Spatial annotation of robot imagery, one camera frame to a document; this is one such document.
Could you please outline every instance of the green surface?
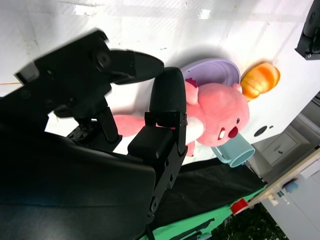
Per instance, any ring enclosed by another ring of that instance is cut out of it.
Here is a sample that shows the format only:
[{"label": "green surface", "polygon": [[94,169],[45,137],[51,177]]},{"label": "green surface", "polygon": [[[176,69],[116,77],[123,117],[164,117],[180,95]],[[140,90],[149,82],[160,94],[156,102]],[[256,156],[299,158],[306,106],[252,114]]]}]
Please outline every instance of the green surface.
[{"label": "green surface", "polygon": [[[248,196],[245,196],[244,199],[248,201],[258,193],[260,193],[263,189],[265,188],[262,188]],[[209,211],[197,216],[193,216],[181,221],[177,221],[167,226],[159,227],[153,231],[154,237],[156,240],[169,240],[181,233],[184,233],[185,231],[188,231],[189,229],[199,226],[202,223],[214,218],[215,220],[211,222],[207,228],[201,230],[203,234],[210,233],[213,229],[218,227],[228,216],[232,214],[232,211],[230,210],[231,205],[232,204],[229,204],[229,205],[220,207],[218,209],[215,209],[213,211]],[[148,237],[144,236],[140,240],[148,240]]]}]

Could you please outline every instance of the pink plush beaver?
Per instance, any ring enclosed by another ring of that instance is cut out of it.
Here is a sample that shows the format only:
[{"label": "pink plush beaver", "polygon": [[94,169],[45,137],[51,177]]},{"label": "pink plush beaver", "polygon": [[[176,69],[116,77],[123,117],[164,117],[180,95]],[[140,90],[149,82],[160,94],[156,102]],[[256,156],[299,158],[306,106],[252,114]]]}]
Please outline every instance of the pink plush beaver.
[{"label": "pink plush beaver", "polygon": [[[225,144],[237,136],[249,121],[249,106],[239,84],[227,86],[208,83],[197,86],[192,78],[185,81],[187,101],[187,156],[192,156],[195,141],[208,147]],[[145,125],[143,117],[115,115],[118,132],[123,137],[137,134]]]}]

